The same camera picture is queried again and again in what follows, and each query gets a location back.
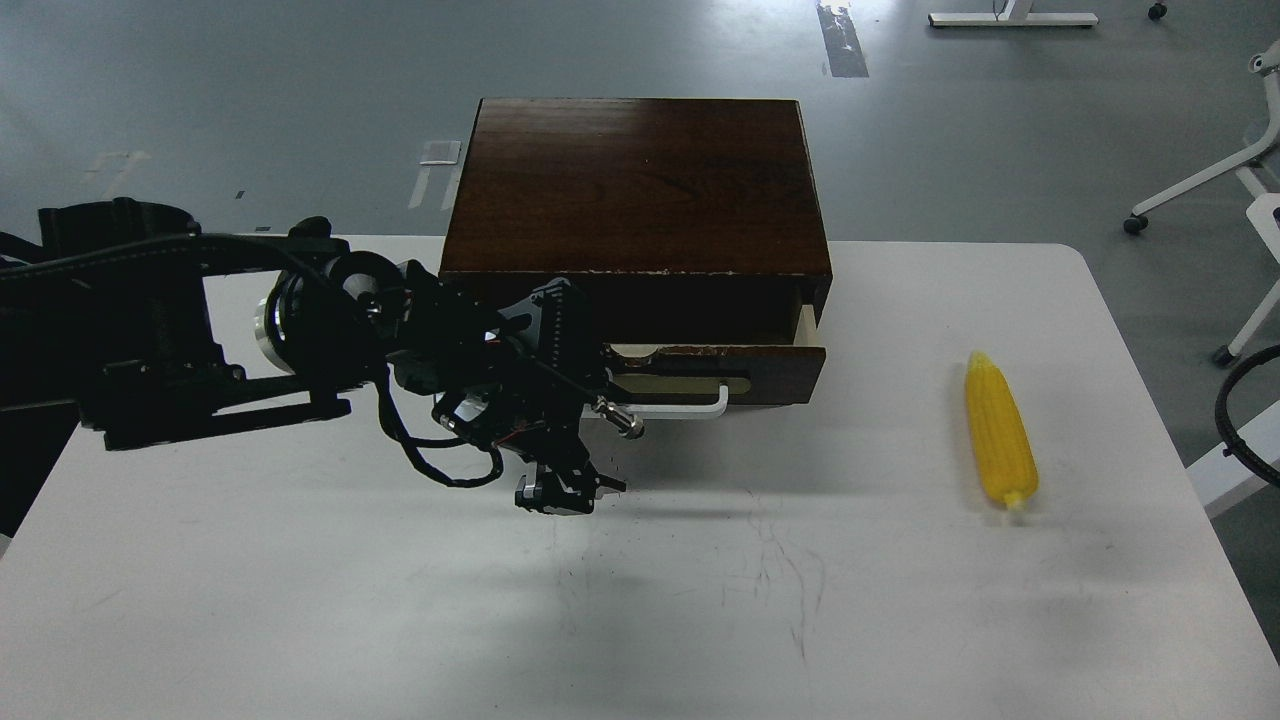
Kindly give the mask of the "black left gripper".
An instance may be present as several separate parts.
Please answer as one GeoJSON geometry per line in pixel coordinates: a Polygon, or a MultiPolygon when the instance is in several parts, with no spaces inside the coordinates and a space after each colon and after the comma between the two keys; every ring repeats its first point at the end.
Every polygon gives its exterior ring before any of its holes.
{"type": "Polygon", "coordinates": [[[444,405],[435,418],[460,415],[466,398],[483,402],[460,436],[479,448],[506,447],[521,456],[527,470],[515,488],[518,509],[589,515],[598,500],[628,488],[595,466],[579,436],[584,409],[625,439],[645,433],[644,420],[611,398],[608,375],[561,374],[504,329],[498,310],[421,263],[403,263],[399,270],[408,300],[387,355],[396,382],[411,393],[440,395],[444,405]]]}

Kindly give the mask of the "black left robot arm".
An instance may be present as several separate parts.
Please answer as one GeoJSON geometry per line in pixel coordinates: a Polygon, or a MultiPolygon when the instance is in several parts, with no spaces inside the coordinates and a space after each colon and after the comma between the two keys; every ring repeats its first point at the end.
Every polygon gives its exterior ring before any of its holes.
{"type": "Polygon", "coordinates": [[[285,234],[207,233],[133,199],[45,208],[41,240],[3,236],[3,536],[14,537],[74,427],[110,451],[326,421],[371,386],[381,432],[440,486],[477,488],[511,451],[536,468],[515,502],[590,514],[585,413],[620,406],[588,299],[563,278],[508,307],[416,260],[353,250],[324,217],[285,234]]]}

